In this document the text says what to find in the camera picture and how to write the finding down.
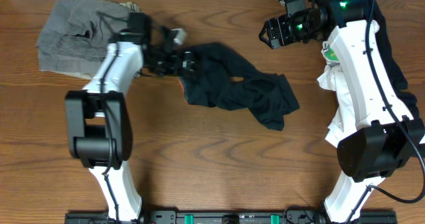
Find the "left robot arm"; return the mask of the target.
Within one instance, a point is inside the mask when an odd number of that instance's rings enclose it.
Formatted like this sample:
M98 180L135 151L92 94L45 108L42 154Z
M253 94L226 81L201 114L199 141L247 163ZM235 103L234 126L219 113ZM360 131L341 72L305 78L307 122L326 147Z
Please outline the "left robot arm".
M65 223L149 223L128 163L133 132L126 94L143 68L157 76L185 76L200 69L191 52L178 50L187 37L184 29L157 25L145 13L130 13L125 23L126 28L112 31L92 80L64 99L70 155L97 179L108 210L72 211Z

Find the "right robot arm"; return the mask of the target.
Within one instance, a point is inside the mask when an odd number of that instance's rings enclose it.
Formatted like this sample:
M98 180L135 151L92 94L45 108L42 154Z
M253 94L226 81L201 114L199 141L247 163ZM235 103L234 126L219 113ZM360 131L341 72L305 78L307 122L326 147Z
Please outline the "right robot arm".
M276 49L322 36L340 64L356 130L337 144L341 174L321 208L286 210L287 223L396 223L391 211L364 212L372 191L412 156L424 124L398 99L381 58L376 0L278 0L286 13L265 22L259 38Z

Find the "black leggings red waistband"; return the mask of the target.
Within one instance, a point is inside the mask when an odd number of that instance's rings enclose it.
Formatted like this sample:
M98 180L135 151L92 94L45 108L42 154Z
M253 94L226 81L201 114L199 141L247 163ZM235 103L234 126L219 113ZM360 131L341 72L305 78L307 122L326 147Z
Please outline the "black leggings red waistband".
M284 74L260 72L235 50L222 43L185 49L200 62L201 71L180 78L188 104L228 111L248 109L271 130L282 131L284 116L299 102Z

